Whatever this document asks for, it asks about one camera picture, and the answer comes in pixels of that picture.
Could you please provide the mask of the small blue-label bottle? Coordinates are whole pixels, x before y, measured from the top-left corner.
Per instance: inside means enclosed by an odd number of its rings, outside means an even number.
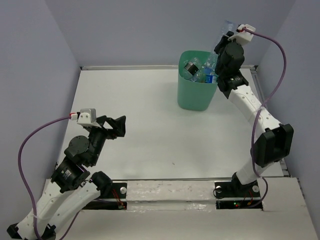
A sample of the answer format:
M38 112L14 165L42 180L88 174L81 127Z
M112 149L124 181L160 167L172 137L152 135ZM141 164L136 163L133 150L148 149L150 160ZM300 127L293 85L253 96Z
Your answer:
M206 75L205 75L205 83L206 84L214 84L217 82L217 75L214 71L211 71L211 72L208 72Z

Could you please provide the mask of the black-label clear bottle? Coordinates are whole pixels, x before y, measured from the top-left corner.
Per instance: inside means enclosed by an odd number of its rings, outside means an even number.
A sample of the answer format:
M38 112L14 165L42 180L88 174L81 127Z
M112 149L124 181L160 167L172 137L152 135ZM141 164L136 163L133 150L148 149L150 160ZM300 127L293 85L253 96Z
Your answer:
M199 58L194 57L188 61L185 62L185 65L183 69L186 73L190 74L191 76L194 76L198 70L201 68L202 63Z

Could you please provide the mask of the clear bottle white cap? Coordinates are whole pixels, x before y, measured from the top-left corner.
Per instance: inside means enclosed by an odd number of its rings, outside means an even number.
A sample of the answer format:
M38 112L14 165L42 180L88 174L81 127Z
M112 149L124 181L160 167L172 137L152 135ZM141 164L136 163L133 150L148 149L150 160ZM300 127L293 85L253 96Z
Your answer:
M206 68L199 69L189 80L196 83L205 83L207 76Z

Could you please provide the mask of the white-cap blue-label drink bottle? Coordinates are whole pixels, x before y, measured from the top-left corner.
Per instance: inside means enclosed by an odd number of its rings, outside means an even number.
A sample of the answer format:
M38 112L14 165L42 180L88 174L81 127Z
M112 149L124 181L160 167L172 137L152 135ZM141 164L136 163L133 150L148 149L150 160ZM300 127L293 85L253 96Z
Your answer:
M192 74L186 70L186 65L188 65L189 63L189 60L185 60L183 63L182 63L182 70L181 70L181 73L180 75L185 79L185 80L189 80L190 78L192 78Z

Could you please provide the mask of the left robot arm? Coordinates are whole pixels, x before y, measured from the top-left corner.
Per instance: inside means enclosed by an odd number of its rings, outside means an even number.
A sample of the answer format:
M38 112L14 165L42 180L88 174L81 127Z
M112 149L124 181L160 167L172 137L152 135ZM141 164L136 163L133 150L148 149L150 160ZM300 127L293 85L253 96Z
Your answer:
M104 202L114 198L112 208L124 210L122 201L127 189L124 184L113 185L113 181L102 171L90 173L99 159L106 140L123 138L126 134L126 116L116 119L105 115L97 117L94 108L81 109L56 122L71 120L88 131L88 136L78 135L71 139L40 199L35 200L22 170L22 151L30 135L22 142L18 151L20 177L29 194L32 209L20 222L10 225L7 233L18 240L54 240L66 222L74 222L79 212L90 202Z

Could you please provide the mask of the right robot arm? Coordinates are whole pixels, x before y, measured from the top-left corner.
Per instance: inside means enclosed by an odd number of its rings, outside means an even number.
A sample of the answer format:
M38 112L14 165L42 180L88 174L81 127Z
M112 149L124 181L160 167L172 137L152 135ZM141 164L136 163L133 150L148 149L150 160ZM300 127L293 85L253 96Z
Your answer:
M250 158L233 174L229 187L235 196L242 196L268 167L289 155L294 129L269 113L242 75L244 49L238 34L225 33L214 52L218 55L215 73L219 90L252 125Z

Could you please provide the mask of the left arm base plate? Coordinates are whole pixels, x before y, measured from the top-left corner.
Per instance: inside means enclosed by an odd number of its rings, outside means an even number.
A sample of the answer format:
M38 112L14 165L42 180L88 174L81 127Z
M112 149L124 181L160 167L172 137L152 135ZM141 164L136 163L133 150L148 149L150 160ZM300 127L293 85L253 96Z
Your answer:
M92 200L83 210L110 210L119 211L127 209L127 187L126 181L116 181L108 193L102 194L100 197Z

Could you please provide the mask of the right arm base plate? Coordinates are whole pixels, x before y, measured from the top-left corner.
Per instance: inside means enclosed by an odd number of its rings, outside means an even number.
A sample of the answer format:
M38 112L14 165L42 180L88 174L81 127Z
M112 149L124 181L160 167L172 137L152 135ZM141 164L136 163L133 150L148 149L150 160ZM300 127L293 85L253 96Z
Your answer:
M212 191L216 198L217 210L237 210L237 209L262 209L261 193L258 182L254 181L245 188L234 190L230 181L218 181L214 183Z

